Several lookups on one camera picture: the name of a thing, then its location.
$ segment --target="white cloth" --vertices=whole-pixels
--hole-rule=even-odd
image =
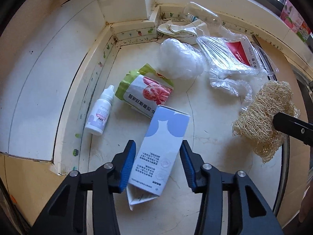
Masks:
[[[158,31],[190,45],[196,44],[199,36],[210,36],[207,24],[200,19],[186,26],[174,25],[170,20],[161,24]]]

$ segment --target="bottle cap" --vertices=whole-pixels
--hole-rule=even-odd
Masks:
[[[110,85],[108,88],[104,89],[102,94],[100,95],[100,99],[105,99],[112,103],[114,96],[114,86]]]

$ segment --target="tomato image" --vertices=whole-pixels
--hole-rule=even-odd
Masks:
[[[142,95],[148,99],[156,102],[157,105],[164,104],[172,89],[159,84],[153,79],[143,77],[143,82],[148,85],[142,92]]]

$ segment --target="red label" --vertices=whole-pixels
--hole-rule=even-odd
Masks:
[[[245,54],[244,48],[242,47],[241,42],[226,42],[225,44],[230,49],[230,51],[234,54],[234,56],[238,59],[239,62],[242,62],[245,65],[251,66],[246,57],[246,54]]]

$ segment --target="light blue box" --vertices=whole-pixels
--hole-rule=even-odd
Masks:
[[[183,142],[189,118],[190,115],[170,107],[157,107],[130,173],[129,183],[141,189],[132,188],[130,191],[131,187],[127,188],[130,206],[161,195]]]

